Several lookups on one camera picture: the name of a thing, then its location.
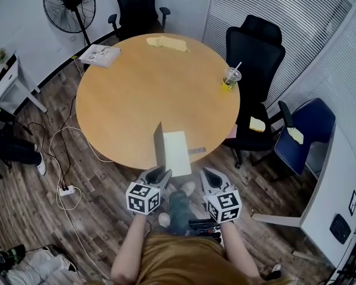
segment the fan stand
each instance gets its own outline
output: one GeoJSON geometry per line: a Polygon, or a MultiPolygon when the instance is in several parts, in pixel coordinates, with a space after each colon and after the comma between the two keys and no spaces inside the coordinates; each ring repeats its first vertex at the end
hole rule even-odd
{"type": "Polygon", "coordinates": [[[79,15],[78,8],[75,7],[74,9],[72,9],[72,11],[75,12],[75,15],[77,16],[78,23],[79,23],[79,25],[81,26],[81,29],[82,29],[82,32],[83,32],[83,36],[84,36],[85,41],[87,42],[87,45],[90,46],[90,45],[91,45],[91,42],[90,42],[90,40],[88,39],[87,33],[85,32],[85,28],[84,28],[84,25],[83,25],[81,16],[79,15]]]}

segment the window blinds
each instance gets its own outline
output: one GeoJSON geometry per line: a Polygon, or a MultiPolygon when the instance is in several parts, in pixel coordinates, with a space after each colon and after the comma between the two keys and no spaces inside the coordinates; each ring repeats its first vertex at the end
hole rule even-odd
{"type": "Polygon", "coordinates": [[[277,24],[286,56],[265,102],[269,106],[320,52],[350,7],[347,0],[212,0],[203,41],[225,58],[230,26],[241,26],[249,14],[277,24]]]}
{"type": "MultiPolygon", "coordinates": [[[[356,155],[356,12],[321,60],[281,100],[294,111],[315,97],[335,113],[356,155]]],[[[269,114],[278,110],[277,105],[272,106],[269,114]]]]}
{"type": "Polygon", "coordinates": [[[202,41],[210,0],[155,0],[155,2],[156,7],[167,7],[171,11],[166,19],[166,33],[181,34],[202,41]]]}

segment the standing fan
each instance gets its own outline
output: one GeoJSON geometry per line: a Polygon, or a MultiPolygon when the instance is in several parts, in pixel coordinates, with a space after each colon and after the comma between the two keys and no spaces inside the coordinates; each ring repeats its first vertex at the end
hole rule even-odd
{"type": "Polygon", "coordinates": [[[43,0],[43,8],[57,29],[67,33],[82,31],[85,41],[91,45],[85,30],[94,20],[95,0],[43,0]]]}

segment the small plant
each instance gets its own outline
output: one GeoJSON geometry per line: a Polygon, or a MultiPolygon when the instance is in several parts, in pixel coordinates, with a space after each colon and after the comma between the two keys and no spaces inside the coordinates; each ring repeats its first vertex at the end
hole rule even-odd
{"type": "Polygon", "coordinates": [[[4,63],[4,59],[7,57],[7,53],[4,48],[0,49],[0,64],[4,63]]]}

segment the wooden floor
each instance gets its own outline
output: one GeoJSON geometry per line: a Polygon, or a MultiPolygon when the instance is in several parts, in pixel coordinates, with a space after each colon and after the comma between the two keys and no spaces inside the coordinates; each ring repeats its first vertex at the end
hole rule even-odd
{"type": "MultiPolygon", "coordinates": [[[[32,103],[19,113],[18,120],[23,124],[37,122],[46,128],[44,147],[68,117],[72,98],[76,95],[80,74],[74,63],[69,64],[43,88],[36,97],[47,107],[47,113],[39,111],[32,103]]],[[[79,128],[75,106],[66,125],[79,128]]],[[[17,127],[17,135],[38,145],[43,138],[43,130],[31,125],[33,136],[17,127]]],[[[78,207],[70,211],[71,219],[83,244],[93,261],[109,275],[111,264],[118,252],[132,215],[126,210],[125,191],[129,182],[136,179],[139,170],[123,167],[116,163],[102,163],[96,159],[82,133],[66,129],[63,131],[71,169],[66,176],[69,185],[79,187],[83,197],[78,207]]],[[[68,165],[63,142],[55,137],[52,151],[61,162],[63,169],[68,165]]],[[[253,212],[264,214],[284,214],[299,217],[303,212],[315,186],[315,179],[304,175],[270,183],[275,171],[281,170],[279,162],[268,160],[258,167],[251,167],[250,159],[257,159],[263,153],[243,153],[241,169],[234,168],[230,149],[220,146],[201,161],[193,164],[193,175],[173,179],[168,194],[179,189],[186,180],[196,182],[197,190],[190,197],[193,212],[199,217],[208,217],[202,206],[198,171],[209,166],[224,172],[238,187],[243,211],[236,226],[246,241],[263,275],[280,262],[284,272],[298,278],[298,284],[317,284],[329,277],[332,269],[325,264],[314,263],[291,255],[293,250],[319,255],[316,248],[298,229],[283,226],[270,226],[253,221],[253,212]]],[[[9,171],[1,166],[3,179],[0,179],[0,246],[8,249],[25,244],[27,249],[46,244],[63,247],[77,264],[80,273],[91,279],[98,279],[98,271],[86,257],[63,210],[56,205],[55,191],[58,181],[56,163],[44,154],[47,166],[45,176],[40,176],[33,166],[14,163],[9,171]]],[[[65,205],[72,207],[78,195],[65,197],[65,205]]],[[[156,215],[150,217],[156,225],[157,217],[166,207],[166,202],[156,215]]],[[[59,284],[72,284],[79,279],[73,273],[66,273],[59,284]]]]}

